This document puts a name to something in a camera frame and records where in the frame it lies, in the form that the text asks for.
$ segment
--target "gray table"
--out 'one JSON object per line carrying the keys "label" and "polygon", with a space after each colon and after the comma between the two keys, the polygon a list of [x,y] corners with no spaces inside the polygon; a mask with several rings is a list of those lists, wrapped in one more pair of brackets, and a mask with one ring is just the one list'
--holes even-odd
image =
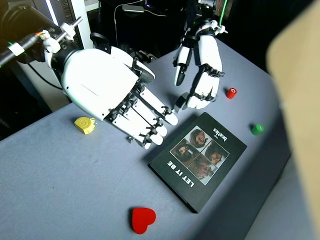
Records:
{"label": "gray table", "polygon": [[[87,116],[74,104],[0,142],[0,239],[243,239],[290,155],[279,102],[268,74],[218,42],[225,77],[219,96],[203,110],[186,109],[167,125],[163,146],[144,150],[107,122],[84,135],[74,121]],[[174,87],[174,52],[152,62],[148,87],[168,106],[190,89],[198,70],[191,61]],[[238,90],[234,99],[225,89]],[[202,112],[247,149],[199,214],[191,211],[150,170],[148,162]],[[254,136],[250,124],[265,133]],[[129,211],[148,207],[156,222],[143,235],[130,227]]]}

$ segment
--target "red heart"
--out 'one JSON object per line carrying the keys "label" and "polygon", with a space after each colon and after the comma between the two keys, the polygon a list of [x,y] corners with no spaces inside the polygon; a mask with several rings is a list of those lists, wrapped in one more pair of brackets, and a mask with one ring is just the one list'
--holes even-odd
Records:
{"label": "red heart", "polygon": [[150,208],[137,207],[132,211],[132,227],[137,234],[144,234],[155,220],[156,213]]}

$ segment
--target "book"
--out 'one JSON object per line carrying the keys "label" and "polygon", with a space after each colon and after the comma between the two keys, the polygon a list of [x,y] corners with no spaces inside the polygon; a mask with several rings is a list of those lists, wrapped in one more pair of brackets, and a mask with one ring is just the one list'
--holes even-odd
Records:
{"label": "book", "polygon": [[204,112],[150,163],[194,213],[199,213],[247,146]]}

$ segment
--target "red cap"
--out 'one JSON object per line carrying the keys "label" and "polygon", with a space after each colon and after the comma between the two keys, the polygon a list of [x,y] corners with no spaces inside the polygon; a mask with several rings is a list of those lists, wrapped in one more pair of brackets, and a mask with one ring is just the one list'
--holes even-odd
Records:
{"label": "red cap", "polygon": [[226,97],[228,99],[233,99],[234,96],[237,94],[237,90],[235,88],[230,88],[229,91],[226,93]]}

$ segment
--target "robotic hand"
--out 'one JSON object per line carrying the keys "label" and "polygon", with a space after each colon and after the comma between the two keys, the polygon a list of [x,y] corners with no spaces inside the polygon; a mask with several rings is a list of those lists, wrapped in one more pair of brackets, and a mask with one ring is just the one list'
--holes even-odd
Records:
{"label": "robotic hand", "polygon": [[210,102],[214,102],[217,98],[220,77],[224,76],[215,37],[227,31],[223,25],[218,25],[217,21],[212,20],[213,3],[213,0],[198,1],[202,16],[193,21],[187,21],[185,34],[173,60],[173,65],[176,67],[174,84],[179,86],[185,78],[185,72],[192,57],[192,49],[194,49],[195,62],[199,71],[186,97],[186,106],[189,108],[202,109]]}
{"label": "robotic hand", "polygon": [[9,46],[0,54],[0,62],[4,64],[37,45],[38,50],[44,49],[45,62],[55,72],[64,93],[80,109],[97,120],[106,119],[145,149],[152,143],[162,144],[167,134],[163,120],[176,125],[178,119],[145,86],[155,79],[154,73],[126,52],[109,46],[108,40],[97,33],[90,36],[96,48],[81,49],[73,41],[74,28],[81,20],[62,24],[61,34],[56,37],[52,32],[57,33],[57,29],[53,28],[31,34],[28,44],[25,40],[16,42],[15,48]]}

